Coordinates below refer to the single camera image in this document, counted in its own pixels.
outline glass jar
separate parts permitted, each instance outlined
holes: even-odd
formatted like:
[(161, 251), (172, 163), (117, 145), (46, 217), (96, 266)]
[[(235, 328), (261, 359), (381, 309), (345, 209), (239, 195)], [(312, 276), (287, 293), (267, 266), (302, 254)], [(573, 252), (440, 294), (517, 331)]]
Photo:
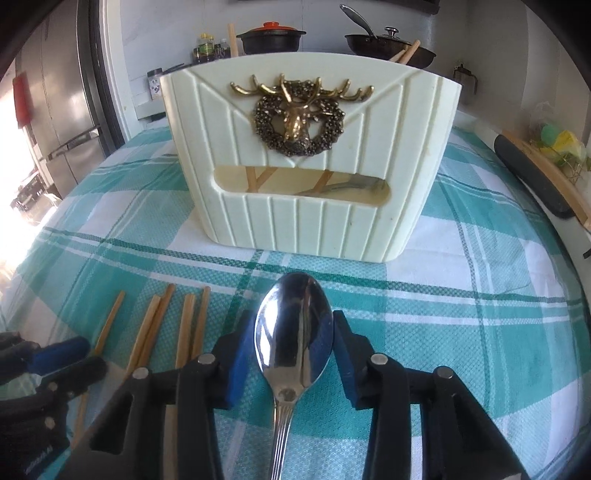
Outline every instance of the glass jar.
[(229, 59), (232, 56), (230, 53), (230, 45), (228, 45), (228, 41), (225, 38), (223, 38), (220, 43), (216, 43), (215, 53), (216, 60)]
[(202, 33), (199, 36), (197, 44), (197, 54), (194, 55), (195, 63), (207, 63), (215, 60), (215, 50), (213, 47), (213, 35)]

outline plaid tablecloth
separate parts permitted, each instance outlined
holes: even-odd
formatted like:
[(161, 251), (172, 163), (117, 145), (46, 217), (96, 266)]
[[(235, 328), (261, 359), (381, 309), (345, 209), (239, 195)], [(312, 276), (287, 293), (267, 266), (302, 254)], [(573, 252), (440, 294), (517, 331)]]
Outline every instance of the plaid tablecloth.
[[(570, 458), (591, 405), (580, 283), (532, 198), (475, 136), (457, 130), (406, 250), (387, 264), (214, 244), (199, 224), (169, 129), (145, 131), (43, 228), (4, 298), (0, 326), (42, 344), (75, 334), (96, 340), (117, 293), (127, 292), (106, 344), (108, 379), (92, 389), (90, 421), (121, 382), (148, 302), (167, 283), (178, 287), (152, 356), (157, 371), (174, 365), (184, 294), (212, 288), (209, 349), (294, 270), (316, 277), (332, 307), (377, 351), (411, 368), (452, 367), (532, 476), (553, 478)], [(5, 394), (31, 391), (34, 381), (22, 377)], [(264, 477), (271, 418), (271, 393), (252, 359), (240, 405), (216, 415), (227, 479)], [(332, 358), (297, 406), (283, 479), (361, 478), (370, 418), (351, 409)], [(414, 479), (419, 435), (413, 410)]]

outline wok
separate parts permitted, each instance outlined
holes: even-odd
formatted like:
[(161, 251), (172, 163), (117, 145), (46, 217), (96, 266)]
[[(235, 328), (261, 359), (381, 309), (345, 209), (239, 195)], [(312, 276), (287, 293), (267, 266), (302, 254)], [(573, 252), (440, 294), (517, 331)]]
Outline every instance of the wok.
[[(389, 60), (394, 57), (405, 46), (410, 43), (399, 38), (380, 35), (372, 38), (369, 35), (352, 34), (345, 35), (349, 48), (356, 55), (363, 57), (373, 57), (375, 59)], [(416, 53), (411, 57), (408, 65), (416, 69), (426, 69), (435, 58), (431, 50), (419, 47)]]
[[(367, 21), (357, 11), (347, 5), (340, 5), (340, 9), (368, 33), (368, 35), (345, 35), (349, 48), (356, 55), (389, 60), (403, 48), (411, 45), (409, 42), (401, 40), (396, 36), (398, 29), (394, 27), (386, 27), (385, 30), (388, 34), (377, 36), (372, 31)], [(411, 57), (408, 65), (417, 69), (425, 69), (431, 65), (435, 56), (436, 55), (432, 51), (419, 47), (416, 53)]]

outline cutting board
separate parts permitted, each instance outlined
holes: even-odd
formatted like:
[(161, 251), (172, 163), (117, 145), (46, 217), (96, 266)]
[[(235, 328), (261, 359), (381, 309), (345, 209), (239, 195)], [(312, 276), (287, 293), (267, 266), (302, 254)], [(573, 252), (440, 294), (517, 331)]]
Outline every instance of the cutting board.
[(573, 209), (573, 212), (581, 225), (591, 231), (591, 207), (583, 195), (581, 195), (576, 187), (566, 178), (566, 176), (564, 176), (560, 169), (536, 150), (535, 147), (521, 140), (514, 133), (503, 130), (502, 134), (519, 148), (519, 150), (540, 169), (546, 178), (552, 182), (556, 189), (562, 194), (565, 201)]

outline white utensil holder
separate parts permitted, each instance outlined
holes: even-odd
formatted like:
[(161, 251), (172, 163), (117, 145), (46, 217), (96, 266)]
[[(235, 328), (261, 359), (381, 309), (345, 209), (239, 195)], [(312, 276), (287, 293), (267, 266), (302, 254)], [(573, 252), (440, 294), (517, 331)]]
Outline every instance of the white utensil holder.
[[(278, 86), (282, 73), (287, 81), (321, 77), (326, 90), (350, 79), (350, 93), (370, 85), (375, 91), (361, 103), (339, 101), (343, 133), (330, 150), (286, 157), (255, 132), (253, 110), (261, 97), (230, 87), (235, 82), (252, 88), (253, 74), (262, 84)], [(396, 63), (301, 52), (191, 67), (165, 75), (161, 84), (183, 173), (213, 241), (369, 262), (391, 260), (406, 246), (433, 185), (461, 90), (451, 80)], [(328, 186), (351, 174), (383, 182), (377, 189), (295, 194), (312, 189), (324, 171), (334, 172)], [(263, 172), (272, 174), (257, 188), (252, 182)]]

